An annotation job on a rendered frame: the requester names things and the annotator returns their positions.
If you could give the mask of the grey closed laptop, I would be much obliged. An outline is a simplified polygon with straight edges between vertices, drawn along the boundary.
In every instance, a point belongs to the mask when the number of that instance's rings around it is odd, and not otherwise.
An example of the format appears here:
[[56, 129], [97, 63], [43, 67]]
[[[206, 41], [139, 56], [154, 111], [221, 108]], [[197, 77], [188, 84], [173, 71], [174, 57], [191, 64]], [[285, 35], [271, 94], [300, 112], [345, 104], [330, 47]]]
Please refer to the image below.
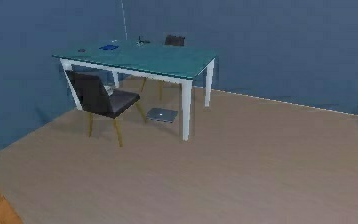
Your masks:
[[147, 118], [150, 120], [172, 123], [178, 112], [175, 110], [165, 108], [151, 108], [147, 113]]

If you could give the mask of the black chair with yellow legs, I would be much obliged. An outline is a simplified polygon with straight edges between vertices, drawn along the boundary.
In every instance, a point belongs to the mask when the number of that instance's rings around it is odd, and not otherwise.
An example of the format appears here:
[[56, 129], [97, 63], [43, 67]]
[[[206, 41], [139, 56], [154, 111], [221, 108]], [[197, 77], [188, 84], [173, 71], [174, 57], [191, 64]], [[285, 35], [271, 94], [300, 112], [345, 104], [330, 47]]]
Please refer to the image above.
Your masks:
[[[167, 35], [166, 38], [165, 38], [165, 45], [182, 47], [182, 46], [185, 45], [185, 37], [184, 36]], [[147, 79], [144, 78], [143, 81], [142, 81], [141, 87], [139, 89], [139, 92], [142, 92], [144, 90], [146, 81], [147, 81]], [[159, 100], [163, 99], [163, 86], [164, 86], [164, 82], [159, 81], [158, 82]]]
[[66, 75], [72, 84], [82, 109], [89, 114], [88, 136], [92, 135], [93, 115], [111, 118], [116, 131], [118, 144], [123, 146], [121, 129], [117, 118], [127, 109], [135, 106], [144, 122], [147, 122], [139, 100], [138, 93], [115, 89], [111, 95], [108, 94], [101, 79], [96, 75], [82, 74], [67, 70]]

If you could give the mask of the teal top white leg table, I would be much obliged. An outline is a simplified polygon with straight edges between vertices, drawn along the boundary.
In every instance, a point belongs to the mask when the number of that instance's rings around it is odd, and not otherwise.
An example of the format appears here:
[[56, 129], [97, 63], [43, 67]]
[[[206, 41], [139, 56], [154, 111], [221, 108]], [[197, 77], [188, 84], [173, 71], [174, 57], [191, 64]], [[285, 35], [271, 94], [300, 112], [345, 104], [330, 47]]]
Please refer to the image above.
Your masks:
[[[119, 48], [99, 49], [109, 44]], [[181, 85], [183, 140], [190, 136], [193, 81], [201, 74], [206, 75], [204, 105], [210, 105], [216, 54], [209, 50], [154, 43], [137, 46], [136, 40], [106, 40], [72, 45], [56, 50], [53, 56], [65, 71], [74, 65], [109, 71], [115, 87], [119, 86], [120, 73]]]

